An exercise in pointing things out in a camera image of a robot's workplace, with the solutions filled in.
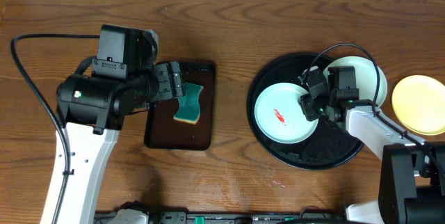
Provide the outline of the green yellow sponge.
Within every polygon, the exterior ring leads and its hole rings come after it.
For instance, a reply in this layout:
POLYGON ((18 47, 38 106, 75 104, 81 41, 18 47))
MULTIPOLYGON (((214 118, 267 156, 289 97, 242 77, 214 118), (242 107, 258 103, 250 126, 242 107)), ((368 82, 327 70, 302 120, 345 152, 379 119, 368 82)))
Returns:
POLYGON ((185 95, 178 99, 179 108, 173 119, 178 122, 185 122, 196 125, 201 115, 200 94, 203 86, 186 82, 184 84, 185 95))

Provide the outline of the light green plate with stain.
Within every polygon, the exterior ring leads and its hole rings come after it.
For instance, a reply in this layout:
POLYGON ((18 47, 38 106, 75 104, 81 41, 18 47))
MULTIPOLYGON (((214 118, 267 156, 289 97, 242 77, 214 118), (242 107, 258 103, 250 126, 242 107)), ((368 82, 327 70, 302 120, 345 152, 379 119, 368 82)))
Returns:
POLYGON ((318 120, 308 121, 298 101, 309 92, 294 83, 276 83, 258 96, 254 105, 255 122, 272 141, 294 144, 309 138, 318 120))

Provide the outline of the yellow plate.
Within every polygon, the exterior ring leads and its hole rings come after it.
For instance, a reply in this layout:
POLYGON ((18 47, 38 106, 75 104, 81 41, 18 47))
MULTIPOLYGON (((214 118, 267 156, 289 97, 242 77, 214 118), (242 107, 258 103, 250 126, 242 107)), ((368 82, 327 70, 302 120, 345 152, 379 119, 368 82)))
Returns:
POLYGON ((444 133, 444 84, 412 75, 399 81, 391 103, 398 120, 409 130, 426 136, 444 133))

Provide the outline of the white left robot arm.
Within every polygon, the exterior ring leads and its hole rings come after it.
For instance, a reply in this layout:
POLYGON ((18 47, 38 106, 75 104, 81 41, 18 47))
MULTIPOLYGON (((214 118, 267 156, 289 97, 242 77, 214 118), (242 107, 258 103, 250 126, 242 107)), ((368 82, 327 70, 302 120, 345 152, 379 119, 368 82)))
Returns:
POLYGON ((125 117, 186 94, 178 62, 157 64, 158 51, 152 30, 103 25, 97 55, 59 85, 62 134, 42 223, 92 223, 125 117))

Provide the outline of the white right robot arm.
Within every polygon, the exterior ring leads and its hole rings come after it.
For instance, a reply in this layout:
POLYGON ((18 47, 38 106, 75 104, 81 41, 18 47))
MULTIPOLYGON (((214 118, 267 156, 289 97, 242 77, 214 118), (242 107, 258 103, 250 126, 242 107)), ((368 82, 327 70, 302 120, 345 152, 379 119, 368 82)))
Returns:
POLYGON ((378 199, 351 205, 350 221, 444 222, 444 144, 428 143, 390 120, 369 99, 359 98, 355 68, 305 70, 308 87, 299 104, 308 121, 322 118, 358 138, 382 162, 378 199))

